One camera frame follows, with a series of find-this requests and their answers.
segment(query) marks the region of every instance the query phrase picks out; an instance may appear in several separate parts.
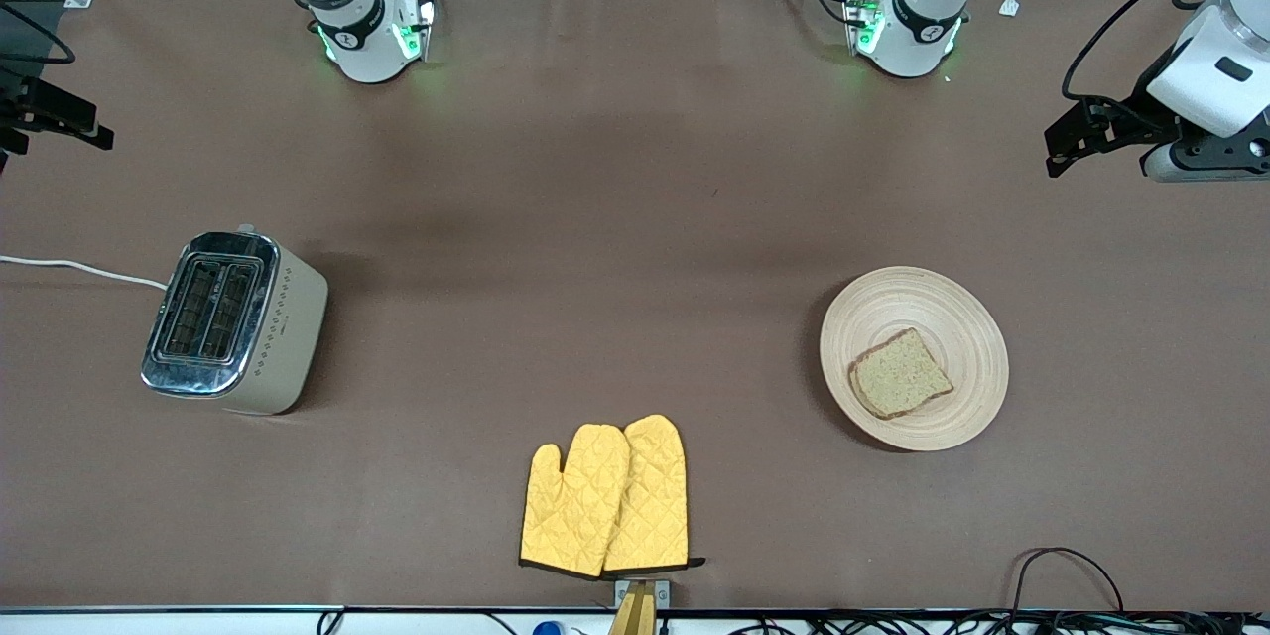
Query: brown table surface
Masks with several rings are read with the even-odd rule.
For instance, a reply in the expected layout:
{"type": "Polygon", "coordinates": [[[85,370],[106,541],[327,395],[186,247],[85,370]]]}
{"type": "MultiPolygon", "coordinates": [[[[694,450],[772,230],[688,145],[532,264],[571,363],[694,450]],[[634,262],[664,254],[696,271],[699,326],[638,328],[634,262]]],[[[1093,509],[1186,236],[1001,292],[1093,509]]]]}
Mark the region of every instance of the brown table surface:
{"type": "MultiPolygon", "coordinates": [[[[846,56],[810,0],[446,0],[436,65],[358,86],[290,0],[95,0],[48,75],[113,152],[39,136],[0,249],[164,279],[250,222],[321,269],[293,413],[137,376],[157,291],[0,265],[0,603],[587,605],[516,565],[530,456],[649,413],[688,455],[677,602],[1002,606],[1026,549],[1130,608],[1270,593],[1265,184],[1044,170],[1058,83],[1123,0],[974,0],[935,75],[846,56]],[[895,453],[829,396],[819,321],[880,265],[996,315],[977,439],[895,453]]],[[[1151,0],[1077,89],[1123,95],[1151,0]]],[[[1105,608],[1040,563],[1025,605],[1105,608]]]]}

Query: plate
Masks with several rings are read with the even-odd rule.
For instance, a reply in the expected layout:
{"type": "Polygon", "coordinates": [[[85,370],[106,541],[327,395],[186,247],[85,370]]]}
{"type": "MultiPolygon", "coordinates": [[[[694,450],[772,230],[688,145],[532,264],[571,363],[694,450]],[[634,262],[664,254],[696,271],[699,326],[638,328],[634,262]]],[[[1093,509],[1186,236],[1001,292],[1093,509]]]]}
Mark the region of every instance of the plate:
{"type": "Polygon", "coordinates": [[[852,422],[888,444],[917,452],[965,444],[983,432],[1010,382],[1006,340],[988,309],[944,274],[908,265],[875,269],[838,293],[820,326],[820,368],[852,422]],[[954,390],[906,415],[879,419],[856,399],[847,370],[870,347],[907,328],[922,337],[954,390]]]}

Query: toaster slot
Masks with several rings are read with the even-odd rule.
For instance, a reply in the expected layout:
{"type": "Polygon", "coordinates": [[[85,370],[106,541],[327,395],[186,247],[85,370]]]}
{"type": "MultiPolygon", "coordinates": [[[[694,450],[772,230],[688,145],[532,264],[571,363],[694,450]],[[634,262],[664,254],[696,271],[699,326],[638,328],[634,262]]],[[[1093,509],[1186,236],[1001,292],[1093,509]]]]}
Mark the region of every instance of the toaster slot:
{"type": "Polygon", "coordinates": [[[197,260],[190,269],[185,292],[177,306],[177,318],[168,331],[163,351],[165,356],[194,356],[198,352],[198,337],[221,271],[220,264],[210,260],[197,260]]]}
{"type": "Polygon", "coordinates": [[[207,338],[199,351],[203,359],[220,362],[229,358],[234,338],[243,323],[246,298],[251,295],[251,283],[255,281],[253,265],[229,265],[227,271],[221,297],[216,301],[212,323],[207,329],[207,338]]]}

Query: yellow oven mitt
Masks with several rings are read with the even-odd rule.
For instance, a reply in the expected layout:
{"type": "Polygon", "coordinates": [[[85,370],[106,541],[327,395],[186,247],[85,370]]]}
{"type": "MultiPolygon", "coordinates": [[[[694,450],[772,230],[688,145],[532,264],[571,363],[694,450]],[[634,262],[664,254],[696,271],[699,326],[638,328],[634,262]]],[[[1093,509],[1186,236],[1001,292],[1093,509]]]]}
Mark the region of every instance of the yellow oven mitt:
{"type": "Polygon", "coordinates": [[[579,427],[564,469],[558,446],[540,446],[525,495],[521,565],[598,578],[630,462],[626,437],[610,424],[579,427]]]}
{"type": "Polygon", "coordinates": [[[679,431],[653,414],[626,427],[631,466],[605,556],[605,578],[683,570],[688,559],[688,476],[679,431]]]}

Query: bread slice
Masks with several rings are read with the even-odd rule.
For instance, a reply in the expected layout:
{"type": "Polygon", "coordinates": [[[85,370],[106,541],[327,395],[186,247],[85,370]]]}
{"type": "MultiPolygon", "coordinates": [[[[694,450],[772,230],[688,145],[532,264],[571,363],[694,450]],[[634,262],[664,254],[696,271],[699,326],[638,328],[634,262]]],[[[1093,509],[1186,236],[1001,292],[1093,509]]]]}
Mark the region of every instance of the bread slice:
{"type": "Polygon", "coordinates": [[[879,419],[908,414],[952,391],[952,382],[912,328],[859,356],[847,378],[860,404],[879,419]]]}

